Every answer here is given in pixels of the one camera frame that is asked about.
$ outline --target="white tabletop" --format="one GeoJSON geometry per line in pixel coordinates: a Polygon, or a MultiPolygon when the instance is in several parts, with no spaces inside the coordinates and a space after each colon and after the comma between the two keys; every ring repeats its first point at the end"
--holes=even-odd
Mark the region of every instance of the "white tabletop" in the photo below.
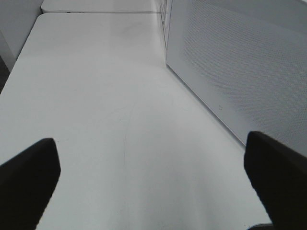
{"type": "Polygon", "coordinates": [[[43,12],[158,12],[160,0],[44,0],[43,12]]]}
{"type": "Polygon", "coordinates": [[[244,148],[165,66],[157,14],[41,15],[0,95],[0,163],[53,137],[39,230],[269,222],[244,148]]]}

